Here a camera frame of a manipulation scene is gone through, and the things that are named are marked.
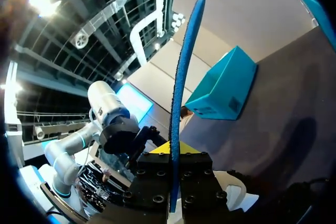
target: ceiling light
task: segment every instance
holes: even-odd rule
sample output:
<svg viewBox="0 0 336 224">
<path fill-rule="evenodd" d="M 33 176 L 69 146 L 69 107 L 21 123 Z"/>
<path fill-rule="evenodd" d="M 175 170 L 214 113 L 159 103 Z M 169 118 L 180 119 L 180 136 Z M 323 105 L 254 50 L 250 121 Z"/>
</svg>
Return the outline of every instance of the ceiling light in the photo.
<svg viewBox="0 0 336 224">
<path fill-rule="evenodd" d="M 61 4 L 61 0 L 51 3 L 50 0 L 28 0 L 30 5 L 37 9 L 40 17 L 50 17 L 53 15 L 57 7 Z"/>
<path fill-rule="evenodd" d="M 159 50 L 160 49 L 160 44 L 159 43 L 155 43 L 154 47 L 155 47 L 155 50 Z"/>
<path fill-rule="evenodd" d="M 6 89 L 6 84 L 1 84 L 1 85 L 0 85 L 0 88 L 1 88 L 1 89 Z M 20 91 L 22 91 L 22 90 L 23 90 L 23 88 L 21 87 L 21 85 L 18 84 L 18 83 L 16 83 L 16 84 L 15 84 L 15 92 L 18 93 L 18 92 L 20 92 Z"/>
<path fill-rule="evenodd" d="M 178 14 L 177 13 L 173 14 L 173 20 L 178 20 Z"/>
</svg>

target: bolt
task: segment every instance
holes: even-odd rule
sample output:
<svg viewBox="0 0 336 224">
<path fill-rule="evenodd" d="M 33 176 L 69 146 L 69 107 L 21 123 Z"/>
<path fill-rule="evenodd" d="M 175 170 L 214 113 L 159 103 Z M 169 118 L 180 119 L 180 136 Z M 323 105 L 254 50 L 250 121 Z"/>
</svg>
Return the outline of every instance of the bolt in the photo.
<svg viewBox="0 0 336 224">
<path fill-rule="evenodd" d="M 186 202 L 187 204 L 192 204 L 195 202 L 195 197 L 193 195 L 189 195 L 185 197 L 184 202 Z"/>
<path fill-rule="evenodd" d="M 162 195 L 156 195 L 153 197 L 153 201 L 155 203 L 162 203 L 164 202 L 164 197 Z"/>
<path fill-rule="evenodd" d="M 139 175 L 142 175 L 142 174 L 145 174 L 145 173 L 146 173 L 145 170 L 142 170 L 142 169 L 137 170 L 137 174 L 139 174 Z"/>
<path fill-rule="evenodd" d="M 216 193 L 216 198 L 217 199 L 226 199 L 226 196 L 227 196 L 227 194 L 226 194 L 225 191 L 218 191 Z"/>
<path fill-rule="evenodd" d="M 130 198 L 132 198 L 132 193 L 130 191 L 124 191 L 122 196 L 126 199 L 130 199 Z"/>
<path fill-rule="evenodd" d="M 164 176 L 164 175 L 166 175 L 166 172 L 165 171 L 163 171 L 163 170 L 161 170 L 161 171 L 159 171 L 159 172 L 157 172 L 156 173 L 158 176 Z"/>
<path fill-rule="evenodd" d="M 192 175 L 192 172 L 189 172 L 189 171 L 187 171 L 187 172 L 184 173 L 185 177 L 190 177 L 191 175 Z"/>
</svg>

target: ceiling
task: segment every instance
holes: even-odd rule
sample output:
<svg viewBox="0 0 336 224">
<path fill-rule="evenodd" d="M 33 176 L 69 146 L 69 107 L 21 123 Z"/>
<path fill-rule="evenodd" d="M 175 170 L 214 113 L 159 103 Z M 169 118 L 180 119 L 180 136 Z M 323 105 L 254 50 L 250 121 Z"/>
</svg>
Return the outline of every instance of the ceiling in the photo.
<svg viewBox="0 0 336 224">
<path fill-rule="evenodd" d="M 173 10 L 189 17 L 195 1 L 174 0 Z M 313 28 L 300 0 L 206 0 L 202 26 L 257 61 Z"/>
<path fill-rule="evenodd" d="M 24 88 L 18 95 L 17 106 L 24 126 L 24 141 L 34 139 L 32 127 L 41 122 L 87 120 L 90 106 L 85 96 L 89 85 L 103 80 L 117 91 L 122 84 L 114 76 L 121 67 L 124 66 L 121 70 L 124 78 L 140 67 L 138 60 L 132 58 L 134 51 L 129 35 L 135 24 L 155 10 L 155 0 L 127 0 L 124 10 L 108 18 L 83 49 L 71 43 L 73 35 L 113 1 L 61 0 L 51 18 L 39 17 L 27 4 L 20 20 L 22 31 L 15 41 L 17 50 L 12 55 L 18 62 L 18 82 Z M 168 24 L 171 24 L 172 0 L 164 0 L 166 4 L 165 36 L 157 38 L 155 22 L 140 32 L 147 59 L 155 54 L 156 43 L 164 45 L 171 37 Z M 64 116 L 64 113 L 76 116 Z M 43 115 L 39 122 L 37 115 Z"/>
</svg>

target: white panel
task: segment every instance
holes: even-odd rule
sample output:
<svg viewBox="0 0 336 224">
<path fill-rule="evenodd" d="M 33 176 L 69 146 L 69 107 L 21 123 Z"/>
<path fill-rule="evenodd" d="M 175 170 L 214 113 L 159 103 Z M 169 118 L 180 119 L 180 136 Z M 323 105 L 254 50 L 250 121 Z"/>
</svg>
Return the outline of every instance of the white panel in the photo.
<svg viewBox="0 0 336 224">
<path fill-rule="evenodd" d="M 165 110 L 171 111 L 175 81 L 168 74 L 149 62 L 128 77 L 128 81 Z M 183 104 L 190 95 L 191 93 L 184 89 Z"/>
<path fill-rule="evenodd" d="M 195 1 L 174 0 L 173 10 L 189 17 Z M 312 28 L 299 0 L 206 0 L 202 26 L 255 61 Z"/>
<path fill-rule="evenodd" d="M 44 152 L 40 143 L 23 146 L 23 156 L 25 161 L 41 155 L 44 155 Z"/>
<path fill-rule="evenodd" d="M 174 41 L 169 41 L 151 59 L 151 63 L 167 73 L 173 79 L 176 75 L 176 67 L 180 57 L 182 46 Z M 189 63 L 185 87 L 193 92 L 210 67 L 197 56 L 192 55 Z"/>
</svg>

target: blue foam strip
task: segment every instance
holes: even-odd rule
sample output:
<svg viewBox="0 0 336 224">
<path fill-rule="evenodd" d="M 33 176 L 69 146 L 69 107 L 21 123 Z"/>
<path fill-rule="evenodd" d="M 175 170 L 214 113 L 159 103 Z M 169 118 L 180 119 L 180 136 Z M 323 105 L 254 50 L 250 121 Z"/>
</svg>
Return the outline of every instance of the blue foam strip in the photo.
<svg viewBox="0 0 336 224">
<path fill-rule="evenodd" d="M 197 33 L 201 25 L 205 0 L 197 0 L 185 32 L 184 41 L 181 49 L 179 63 L 177 64 L 175 86 L 172 101 L 172 113 L 170 121 L 169 139 L 171 141 L 171 154 L 173 163 L 173 181 L 170 194 L 170 212 L 175 212 L 177 196 L 179 194 L 179 159 L 180 159 L 180 109 L 182 105 L 182 95 L 189 67 L 190 58 L 193 53 Z"/>
</svg>

